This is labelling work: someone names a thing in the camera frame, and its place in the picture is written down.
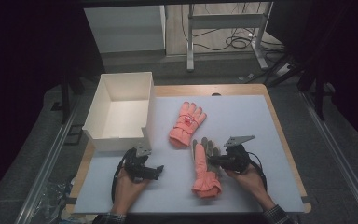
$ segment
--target person's left hand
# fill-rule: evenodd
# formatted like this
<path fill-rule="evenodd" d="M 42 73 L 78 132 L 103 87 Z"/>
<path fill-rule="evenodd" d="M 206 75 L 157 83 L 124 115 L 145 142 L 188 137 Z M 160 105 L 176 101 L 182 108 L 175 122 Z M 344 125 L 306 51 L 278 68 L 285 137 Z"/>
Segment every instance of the person's left hand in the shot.
<path fill-rule="evenodd" d="M 126 215 L 149 182 L 150 180 L 144 179 L 141 182 L 134 183 L 127 171 L 121 168 L 117 176 L 116 197 L 111 212 Z"/>

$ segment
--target person's right hand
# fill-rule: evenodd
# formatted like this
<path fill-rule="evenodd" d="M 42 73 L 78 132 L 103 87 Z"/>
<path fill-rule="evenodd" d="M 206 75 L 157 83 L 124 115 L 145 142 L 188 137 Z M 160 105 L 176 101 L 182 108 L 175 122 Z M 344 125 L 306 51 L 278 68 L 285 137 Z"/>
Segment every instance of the person's right hand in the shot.
<path fill-rule="evenodd" d="M 252 193 L 264 210 L 269 210 L 275 206 L 275 203 L 264 189 L 263 180 L 252 164 L 249 164 L 248 168 L 240 174 L 230 170 L 225 171 L 226 174 L 234 178 L 243 189 Z"/>

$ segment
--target floor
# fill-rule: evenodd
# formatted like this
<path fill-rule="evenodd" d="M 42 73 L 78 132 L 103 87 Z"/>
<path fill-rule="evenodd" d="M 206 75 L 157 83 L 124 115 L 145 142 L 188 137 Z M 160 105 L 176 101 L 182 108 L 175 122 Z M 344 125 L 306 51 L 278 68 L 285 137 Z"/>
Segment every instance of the floor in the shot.
<path fill-rule="evenodd" d="M 204 6 L 201 5 L 197 8 L 202 10 Z M 213 10 L 209 6 L 207 9 L 210 12 Z M 179 33 L 174 36 L 181 36 L 180 29 L 178 30 Z M 155 85 L 262 83 L 265 79 L 264 72 L 260 70 L 254 54 L 248 50 L 214 54 L 199 51 L 195 57 L 193 73 L 186 71 L 186 57 L 181 56 L 183 54 L 183 48 L 172 48 L 172 55 L 175 56 L 168 57 L 153 52 L 105 54 L 103 62 L 108 73 L 151 71 Z M 272 64 L 279 56 L 273 55 L 268 63 Z M 308 214 L 291 214 L 291 217 L 299 223 L 358 223 L 358 201 L 353 196 L 348 181 L 341 173 L 333 153 L 329 150 L 307 105 L 296 89 L 296 83 L 300 76 L 301 74 L 298 74 L 275 88 L 268 88 L 297 169 L 309 195 L 307 200 L 312 206 Z M 81 96 L 72 95 L 71 98 L 74 100 L 76 97 L 80 97 L 79 110 L 73 121 L 74 125 L 84 123 L 98 77 L 93 80 L 82 77 L 81 80 L 86 88 L 85 93 Z M 16 220 L 23 203 L 27 200 L 27 195 L 41 164 L 48 155 L 51 143 L 54 142 L 62 127 L 61 112 L 51 110 L 54 103 L 60 100 L 60 87 L 46 92 L 44 107 L 40 111 L 33 130 L 0 183 L 1 224 L 14 223 Z M 328 96 L 324 97 L 324 115 L 325 123 L 331 134 L 334 135 L 337 144 L 341 147 L 349 165 L 358 177 L 358 132 L 340 115 Z M 55 184 L 54 186 L 64 185 L 76 173 L 87 141 L 84 134 L 80 136 L 78 142 L 73 136 L 65 138 L 66 144 L 62 146 L 61 153 L 48 177 L 49 183 Z M 227 223 L 230 220 L 230 223 L 244 223 L 245 218 L 250 223 L 263 223 L 260 216 L 129 216 L 129 222 Z M 36 216 L 32 223 L 47 223 L 47 221 L 49 220 Z"/>

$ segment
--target gray carpet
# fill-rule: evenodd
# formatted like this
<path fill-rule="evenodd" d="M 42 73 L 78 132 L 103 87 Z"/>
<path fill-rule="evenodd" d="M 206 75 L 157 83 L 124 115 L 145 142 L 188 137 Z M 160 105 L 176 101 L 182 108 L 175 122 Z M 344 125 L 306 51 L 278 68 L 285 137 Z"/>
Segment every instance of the gray carpet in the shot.
<path fill-rule="evenodd" d="M 132 61 L 105 64 L 108 73 L 153 72 L 155 85 L 182 84 L 229 84 L 248 81 L 249 74 L 260 76 L 253 83 L 261 83 L 264 77 L 252 55 L 218 55 L 196 57 L 195 71 L 186 71 L 184 57 L 164 58 L 157 62 Z M 345 179 L 337 168 L 330 151 L 318 132 L 303 99 L 296 91 L 298 77 L 293 77 L 276 88 L 269 89 L 284 134 L 292 150 L 298 171 L 309 195 L 312 210 L 308 214 L 291 215 L 299 223 L 358 223 L 358 202 L 353 197 Z M 97 83 L 82 78 L 86 92 L 81 96 L 79 111 L 73 122 L 82 125 L 86 119 Z M 32 132 L 24 143 L 17 159 L 0 183 L 0 223 L 13 223 L 22 203 L 46 158 L 51 143 L 61 127 L 61 112 L 51 111 L 53 104 L 61 100 L 60 88 L 54 88 L 45 95 L 45 105 Z M 355 173 L 358 174 L 358 133 L 339 114 L 329 98 L 324 99 L 324 115 L 333 135 L 342 146 Z M 68 136 L 61 154 L 49 177 L 49 182 L 65 183 L 77 171 L 87 137 L 83 134 Z M 213 217 L 161 217 L 129 216 L 129 221 L 158 223 L 170 220 L 173 223 L 262 223 L 259 216 L 213 216 Z"/>

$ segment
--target wooden floor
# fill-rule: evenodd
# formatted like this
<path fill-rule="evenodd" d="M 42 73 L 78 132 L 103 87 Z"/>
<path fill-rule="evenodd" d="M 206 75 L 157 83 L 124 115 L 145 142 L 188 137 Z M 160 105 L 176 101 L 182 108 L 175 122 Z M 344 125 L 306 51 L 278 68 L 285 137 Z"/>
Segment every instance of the wooden floor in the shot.
<path fill-rule="evenodd" d="M 194 15 L 204 14 L 241 14 L 241 13 L 263 13 L 266 3 L 226 3 L 226 4 L 197 4 L 194 6 Z M 186 54 L 187 37 L 188 37 L 188 9 L 189 5 L 173 5 L 166 7 L 167 23 L 166 23 L 166 52 L 167 55 L 184 55 Z M 226 39 L 233 36 L 241 36 L 251 38 L 248 36 L 249 31 L 240 29 L 223 29 L 213 31 L 205 34 L 211 30 L 194 30 L 193 43 L 195 53 L 209 53 L 209 52 L 233 52 L 233 51 L 252 51 L 249 46 L 246 49 L 235 49 L 232 47 L 222 49 L 227 46 Z M 263 40 L 280 43 L 276 38 L 264 33 Z M 235 44 L 237 47 L 243 47 L 243 43 Z"/>

